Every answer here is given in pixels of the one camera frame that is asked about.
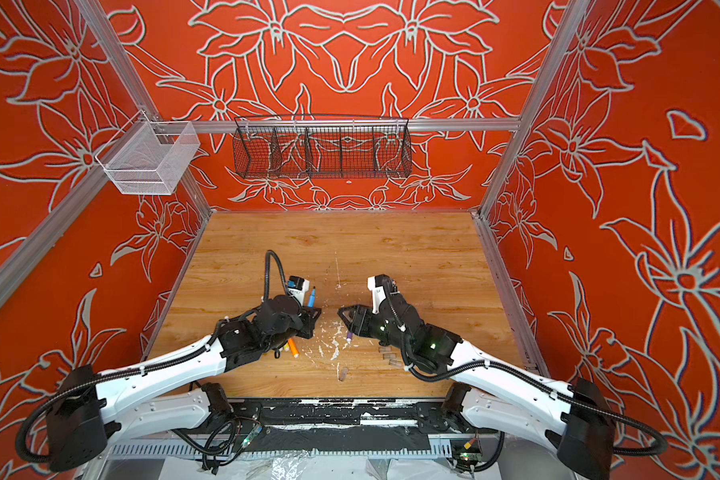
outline aluminum frame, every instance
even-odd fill
[[[179,180],[179,182],[184,186],[184,188],[186,188],[187,193],[190,197],[192,197],[195,207],[202,215],[204,221],[207,222],[211,218],[211,207],[208,205],[208,199],[202,194],[200,184],[197,183],[197,180],[190,172],[189,167],[184,170],[184,175],[181,176],[181,180]]]
[[[101,4],[98,0],[74,0],[74,2],[136,107],[142,110],[149,120],[161,120],[157,106],[146,91],[146,86],[136,72],[134,64],[128,58],[125,47],[118,40],[117,33],[112,28]]]
[[[210,220],[210,208],[208,209],[209,215],[203,218],[202,225],[200,226],[200,229],[197,231],[197,235],[195,236],[195,240],[192,242],[192,246],[190,247],[190,250],[186,253],[186,258],[184,259],[184,264],[181,266],[181,270],[179,270],[179,274],[176,276],[176,280],[173,282],[173,286],[170,289],[170,293],[168,294],[168,299],[166,300],[166,304],[163,306],[163,309],[160,311],[160,316],[157,318],[157,323],[155,323],[155,329],[152,332],[152,335],[150,336],[150,340],[146,344],[146,348],[144,348],[144,354],[141,356],[141,361],[144,362],[147,357],[150,355],[150,351],[152,350],[152,346],[155,344],[155,341],[157,340],[157,334],[160,333],[160,328],[163,326],[163,322],[165,321],[166,317],[168,316],[168,311],[170,310],[171,303],[173,303],[173,299],[176,298],[176,294],[179,292],[179,286],[181,285],[181,281],[184,279],[184,274],[186,274],[186,271],[190,268],[190,264],[192,263],[192,257],[195,255],[195,252],[197,251],[197,246],[200,245],[200,239],[202,238],[202,235],[206,231],[206,226],[208,226],[208,220]]]
[[[104,156],[105,162],[130,139],[133,132],[134,129],[129,128],[122,137],[115,141],[113,147]],[[109,178],[101,168],[93,168],[89,171],[77,187],[59,202],[59,205],[40,222],[40,225],[3,263],[0,267],[0,308],[108,181]]]
[[[512,164],[518,158],[520,149],[530,134],[530,129],[533,127],[534,121],[538,116],[544,97],[552,85],[557,69],[563,61],[568,45],[571,40],[573,40],[576,29],[581,23],[589,4],[590,0],[572,0],[565,9],[565,14],[563,14],[563,18],[560,20],[560,25],[558,25],[557,31],[549,44],[547,54],[541,63],[539,73],[536,76],[536,82],[531,86],[530,92],[528,93],[528,100],[525,101],[523,110],[520,112],[520,125],[509,140],[504,154],[501,155],[499,164],[494,171],[493,179],[480,202],[478,211],[483,218],[488,217],[489,209],[496,203],[496,199],[501,191],[501,186],[504,185],[504,181],[509,175]]]
[[[520,127],[518,117],[508,118],[412,118],[407,120],[411,132],[431,131],[515,131]],[[241,126],[272,127],[374,127],[387,125],[389,119],[357,118],[355,120],[239,120]],[[198,134],[233,134],[238,123],[234,121],[194,120],[192,126]],[[158,134],[179,134],[185,121],[157,121],[153,123]]]
[[[504,307],[504,314],[517,341],[520,358],[524,359],[523,367],[529,372],[549,378],[550,373],[549,369],[547,369],[547,363],[544,361],[541,350],[539,350],[536,343],[536,338],[530,330],[518,294],[512,287],[512,279],[499,253],[496,239],[488,227],[488,221],[480,218],[478,214],[472,214],[472,218],[474,219],[474,227],[478,232],[480,244],[483,246],[483,253],[486,262],[488,262],[490,274],[494,278],[501,305]]]

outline plastic sheet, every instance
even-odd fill
[[[307,466],[309,454],[300,452],[272,460],[272,480],[298,480]]]
[[[387,480],[458,480],[472,478],[469,473],[457,474],[450,468],[433,460],[392,460],[387,470]],[[501,480],[499,465],[490,467],[485,472],[474,474],[475,480]]]

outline red floral wallpaper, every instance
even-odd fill
[[[135,112],[72,0],[0,0],[0,265]]]
[[[720,0],[593,2],[502,180],[490,225],[551,375],[670,441],[613,478],[720,478]]]
[[[48,474],[15,455],[14,438],[70,370],[140,360],[201,225],[181,186],[141,197],[107,184],[0,310],[0,479]]]
[[[103,0],[165,119],[519,115],[560,0]],[[508,132],[415,135],[414,176],[243,180],[228,135],[201,135],[192,172],[218,210],[478,206]]]
[[[71,0],[0,0],[0,264],[135,111]],[[108,184],[0,310],[0,480],[49,476],[14,454],[18,424],[73,368],[140,359],[201,224],[183,187]]]

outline wooden table surface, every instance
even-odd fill
[[[214,214],[150,358],[211,333],[224,315],[258,306],[267,249],[279,255],[286,278],[302,276],[317,287],[322,316],[311,340],[295,339],[299,358],[269,352],[202,380],[221,383],[229,398],[443,396],[450,381],[426,383],[390,366],[376,340],[346,341],[336,310],[371,305],[366,279],[378,274],[397,282],[425,322],[522,365],[468,213]],[[272,272],[270,295],[282,291],[274,262]],[[349,371],[340,382],[344,367]]]

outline orange marker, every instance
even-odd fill
[[[296,343],[293,341],[293,339],[288,339],[288,346],[291,347],[291,353],[293,354],[293,358],[298,358],[298,350],[296,349]]]

